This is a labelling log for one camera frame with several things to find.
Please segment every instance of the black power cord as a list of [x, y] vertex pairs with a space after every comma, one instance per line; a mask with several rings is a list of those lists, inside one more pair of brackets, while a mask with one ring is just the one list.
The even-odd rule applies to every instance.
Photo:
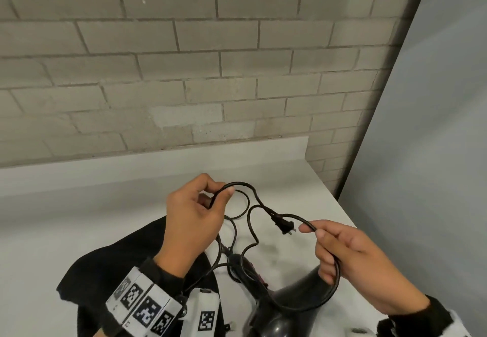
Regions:
[[[238, 215], [236, 217], [232, 217], [231, 218], [231, 217], [225, 216], [225, 219], [228, 220], [228, 221], [230, 221], [232, 223], [233, 229], [234, 229], [234, 236], [233, 236], [232, 245], [230, 247], [228, 247], [228, 248], [225, 247], [225, 246], [223, 246], [222, 240], [220, 238], [220, 235], [217, 235], [216, 241], [218, 243], [218, 254], [217, 254], [217, 258], [215, 260], [215, 263], [213, 264], [213, 266], [211, 266], [210, 270], [206, 274], [204, 274], [195, 283], [193, 283], [190, 287], [188, 287], [185, 292], [191, 290], [193, 287], [195, 287], [196, 285], [198, 285], [198, 283], [202, 279], [204, 279], [207, 275], [209, 275], [215, 269], [220, 268], [222, 266], [226, 266], [227, 267], [228, 276], [232, 280], [234, 280], [235, 282], [240, 283], [240, 281], [231, 272], [231, 267], [230, 267], [230, 264], [229, 263], [227, 263], [227, 262], [226, 263], [222, 263], [222, 264], [218, 264], [218, 263], [220, 262], [220, 259], [222, 257], [222, 253], [225, 254], [225, 255], [227, 255], [227, 256], [230, 255], [230, 254], [232, 254], [233, 247], [235, 246], [235, 242], [237, 240], [237, 226], [235, 225], [234, 220], [243, 217], [246, 213], [247, 213], [247, 224], [248, 224], [248, 228], [249, 228], [250, 233], [252, 234], [252, 237], [254, 238], [255, 242], [252, 243], [252, 244], [250, 244], [249, 246], [247, 246], [242, 251], [242, 253], [241, 253], [241, 259], [240, 259], [240, 266], [241, 266], [243, 272], [245, 273], [245, 275], [247, 277], [249, 277], [252, 280], [256, 280], [256, 281], [262, 282], [260, 279], [256, 279], [251, 274], [248, 274], [246, 272], [246, 269], [245, 269], [244, 265], [243, 265], [243, 259], [244, 259], [243, 257], [245, 255], [245, 253], [247, 253], [248, 250], [250, 250], [251, 248], [253, 248], [253, 247], [255, 247], [255, 246], [257, 246], [259, 244], [259, 238], [255, 234], [254, 229], [252, 228], [252, 223], [250, 221], [250, 214], [252, 213], [252, 211], [254, 209], [257, 209], [257, 208], [263, 209], [271, 217], [271, 220], [277, 225], [277, 227], [282, 231], [283, 234], [290, 233], [292, 230], [295, 231], [294, 223], [291, 222], [291, 221], [287, 221], [285, 218], [295, 219], [295, 220], [297, 220], [297, 221], [299, 221], [301, 223], [304, 223], [313, 232], [316, 232], [316, 227], [313, 224], [311, 224], [310, 222], [308, 222], [306, 219], [301, 218], [301, 217], [299, 217], [297, 215], [294, 215], [294, 214], [278, 214], [277, 212], [273, 211], [270, 207], [265, 206], [263, 204], [262, 200], [259, 198], [259, 195], [257, 195], [257, 191], [255, 190], [255, 188], [252, 185], [250, 185], [248, 183], [245, 183], [245, 182], [231, 182], [231, 183], [227, 183], [226, 185], [224, 185], [220, 190], [218, 190], [213, 195], [213, 197], [211, 198], [210, 204], [208, 205], [208, 208], [211, 208], [211, 206], [213, 206], [213, 203], [215, 202], [216, 196], [218, 196], [219, 193], [221, 193], [223, 190], [227, 189], [228, 187], [232, 187], [232, 186], [244, 186], [244, 187], [250, 188], [252, 190], [252, 192], [254, 194], [254, 197], [255, 197], [256, 201], [258, 202], [258, 204], [257, 205], [253, 205], [252, 207], [250, 207], [250, 198], [248, 197], [248, 195], [245, 192], [243, 192], [243, 191], [235, 190], [236, 192], [242, 193], [247, 198], [247, 208], [240, 215]], [[268, 293], [268, 297], [271, 300], [271, 302], [274, 303], [274, 305], [278, 309], [280, 309], [282, 311], [286, 311], [286, 312], [292, 312], [292, 313], [303, 313], [303, 312], [306, 312], [306, 311], [309, 311], [309, 310], [317, 309], [320, 306], [322, 306], [325, 303], [327, 303], [328, 300], [333, 296], [333, 294], [337, 290], [338, 284], [339, 284], [339, 281], [340, 281], [340, 264], [339, 264], [339, 260], [338, 260], [338, 258], [335, 255], [333, 255], [333, 258], [335, 260], [335, 271], [336, 271], [335, 282], [332, 285], [332, 287], [329, 288], [329, 290], [326, 293], [325, 297], [323, 297], [323, 299], [319, 303], [317, 303], [315, 305], [303, 307], [303, 308], [292, 308], [292, 307], [288, 307], [288, 306], [284, 306], [284, 305], [279, 304], [272, 297], [271, 293]]]

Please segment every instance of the left hand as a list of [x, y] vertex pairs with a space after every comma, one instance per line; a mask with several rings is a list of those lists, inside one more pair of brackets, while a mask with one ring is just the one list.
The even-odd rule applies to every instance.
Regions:
[[208, 209], [211, 198], [202, 191], [215, 193], [224, 185], [203, 173], [167, 197], [164, 242], [154, 257], [166, 272], [185, 277], [196, 258], [215, 240], [235, 188], [219, 193], [211, 209]]

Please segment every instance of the white wall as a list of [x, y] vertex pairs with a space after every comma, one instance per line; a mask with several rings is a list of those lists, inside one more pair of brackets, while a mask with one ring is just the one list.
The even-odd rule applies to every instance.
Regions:
[[424, 292], [487, 329], [487, 0], [423, 0], [340, 197]]

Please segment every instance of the wrist band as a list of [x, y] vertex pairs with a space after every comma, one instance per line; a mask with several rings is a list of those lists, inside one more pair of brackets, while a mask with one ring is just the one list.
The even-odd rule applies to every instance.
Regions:
[[107, 311], [133, 337], [161, 337], [182, 305], [133, 267], [105, 303]]

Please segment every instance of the right hand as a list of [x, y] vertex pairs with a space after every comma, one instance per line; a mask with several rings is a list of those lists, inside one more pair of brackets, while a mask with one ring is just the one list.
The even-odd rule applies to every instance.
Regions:
[[[364, 232], [328, 220], [311, 223], [317, 228], [318, 273], [326, 283], [333, 284], [336, 276], [333, 254], [340, 260], [343, 277], [381, 313], [405, 315], [428, 307], [429, 299], [399, 272]], [[311, 229], [302, 224], [300, 231], [310, 233]]]

